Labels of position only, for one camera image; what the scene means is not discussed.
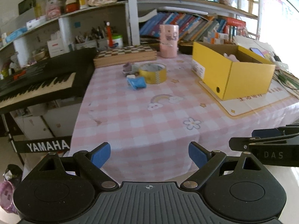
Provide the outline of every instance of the white floor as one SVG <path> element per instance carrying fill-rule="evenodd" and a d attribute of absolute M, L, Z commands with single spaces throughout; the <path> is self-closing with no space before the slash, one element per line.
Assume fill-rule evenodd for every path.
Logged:
<path fill-rule="evenodd" d="M 16 140 L 23 140 L 23 136 L 16 137 Z M 8 164 L 17 164 L 21 166 L 21 163 L 14 153 L 10 143 L 8 143 L 7 138 L 0 138 L 0 181 L 2 181 L 1 175 L 4 173 Z M 299 168 L 275 166 L 268 166 L 267 168 L 280 182 L 287 194 L 287 202 L 279 218 L 280 221 L 283 224 L 299 224 Z M 180 185 L 181 182 L 187 179 L 191 174 L 193 173 L 188 173 L 170 180 L 177 181 L 178 185 Z M 15 224 L 18 223 L 19 220 L 19 216 L 15 214 L 7 214 L 0 208 L 0 224 Z"/>

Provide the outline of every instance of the shelf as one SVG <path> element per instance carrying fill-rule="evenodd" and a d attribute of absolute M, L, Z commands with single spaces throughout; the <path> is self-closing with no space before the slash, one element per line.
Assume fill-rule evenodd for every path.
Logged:
<path fill-rule="evenodd" d="M 205 0 L 137 0 L 138 10 L 148 10 L 148 9 L 158 9 L 159 7 L 164 6 L 172 6 L 172 7 L 179 7 L 179 8 L 186 8 L 186 9 L 193 9 L 193 10 L 213 10 L 213 12 L 223 12 L 223 13 L 231 13 L 236 14 L 239 16 L 251 18 L 251 19 L 258 19 L 256 15 L 251 13 L 245 12 L 243 10 L 216 3 L 211 1 Z"/>
<path fill-rule="evenodd" d="M 94 7 L 88 7 L 88 8 L 84 8 L 84 9 L 80 9 L 80 10 L 77 10 L 75 12 L 72 12 L 72 13 L 67 13 L 67 14 L 64 14 L 64 15 L 61 15 L 59 17 L 56 17 L 56 18 L 53 18 L 53 19 L 50 19 L 46 22 L 44 22 L 43 24 L 40 24 L 39 26 L 37 27 L 34 27 L 33 29 L 30 29 L 28 30 L 27 32 L 21 34 L 19 37 L 17 37 L 16 39 L 14 40 L 17 40 L 19 38 L 22 38 L 30 33 L 33 33 L 35 31 L 37 31 L 38 29 L 48 25 L 48 24 L 51 24 L 55 21 L 57 21 L 59 18 L 65 18 L 65 17 L 72 17 L 72 16 L 76 16 L 78 14 L 81 14 L 81 13 L 87 13 L 87 12 L 92 12 L 92 11 L 95 11 L 95 10 L 98 10 L 98 9 L 101 9 L 101 8 L 104 8 L 104 7 L 110 7 L 110 6 L 115 6 L 115 5 L 121 5 L 121 4 L 125 4 L 126 1 L 123 1 L 123 2 L 115 2 L 115 3 L 107 3 L 107 4 L 104 4 L 104 5 L 101 5 L 101 6 L 94 6 Z M 4 48 L 8 47 L 10 44 L 13 43 L 13 41 L 7 43 L 5 46 L 3 46 L 2 48 L 0 48 L 0 51 L 3 50 Z"/>

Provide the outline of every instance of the yellow cardboard box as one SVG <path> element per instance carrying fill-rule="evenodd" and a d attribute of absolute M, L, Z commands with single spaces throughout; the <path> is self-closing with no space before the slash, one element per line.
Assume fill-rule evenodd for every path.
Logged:
<path fill-rule="evenodd" d="M 224 53 L 240 62 L 232 62 Z M 194 42 L 192 69 L 220 99 L 229 100 L 266 93 L 275 65 L 238 45 Z"/>

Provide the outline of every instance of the chessboard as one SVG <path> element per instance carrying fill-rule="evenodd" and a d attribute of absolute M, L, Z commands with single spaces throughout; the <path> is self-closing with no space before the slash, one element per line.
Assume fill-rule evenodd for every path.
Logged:
<path fill-rule="evenodd" d="M 157 52 L 154 49 L 146 45 L 138 45 L 101 51 L 95 57 L 94 64 L 95 68 L 99 68 L 156 59 Z"/>

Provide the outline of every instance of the pink bag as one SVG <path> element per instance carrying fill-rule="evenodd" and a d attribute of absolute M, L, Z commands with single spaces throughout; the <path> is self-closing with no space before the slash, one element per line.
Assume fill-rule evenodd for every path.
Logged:
<path fill-rule="evenodd" d="M 7 213 L 17 214 L 17 210 L 13 204 L 13 192 L 15 188 L 10 181 L 0 183 L 0 206 Z"/>

